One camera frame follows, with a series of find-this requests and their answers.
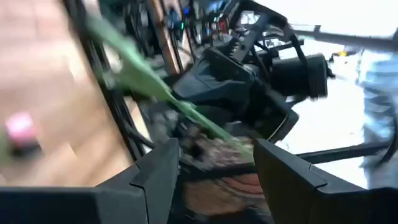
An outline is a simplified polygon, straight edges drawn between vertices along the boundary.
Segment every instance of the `pink object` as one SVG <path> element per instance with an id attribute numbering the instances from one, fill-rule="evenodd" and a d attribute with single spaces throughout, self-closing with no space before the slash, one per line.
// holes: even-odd
<path id="1" fill-rule="evenodd" d="M 7 133 L 14 142 L 35 141 L 35 129 L 29 113 L 17 113 L 6 121 Z"/>

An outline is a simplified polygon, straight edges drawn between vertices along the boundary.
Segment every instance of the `wooden board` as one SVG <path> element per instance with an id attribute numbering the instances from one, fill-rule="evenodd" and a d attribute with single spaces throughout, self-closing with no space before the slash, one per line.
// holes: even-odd
<path id="1" fill-rule="evenodd" d="M 0 164 L 0 185 L 94 186 L 132 164 L 67 23 L 59 1 L 0 0 L 0 119 L 28 112 L 44 152 Z"/>
<path id="2" fill-rule="evenodd" d="M 170 7 L 174 7 L 174 9 L 176 9 L 179 13 L 179 16 L 182 16 L 178 0 L 148 0 L 148 8 L 152 11 L 155 24 L 161 24 L 165 20 L 164 10 L 162 9 L 160 1 L 163 1 L 166 10 L 168 10 L 168 8 Z M 160 39 L 159 41 L 160 47 L 162 48 L 162 53 L 165 56 L 165 64 L 167 67 L 170 68 L 169 72 L 171 72 L 172 74 L 179 74 L 180 72 L 183 72 L 180 71 L 180 69 L 178 68 L 177 56 L 174 53 L 172 41 L 170 39 L 168 30 L 165 27 L 159 25 L 155 26 L 155 29 L 157 36 Z M 187 64 L 191 61 L 191 56 L 188 55 L 186 52 L 192 54 L 189 48 L 189 39 L 185 32 L 183 35 L 181 47 L 184 49 L 184 51 L 179 49 L 178 54 L 180 55 L 182 65 L 185 68 Z"/>

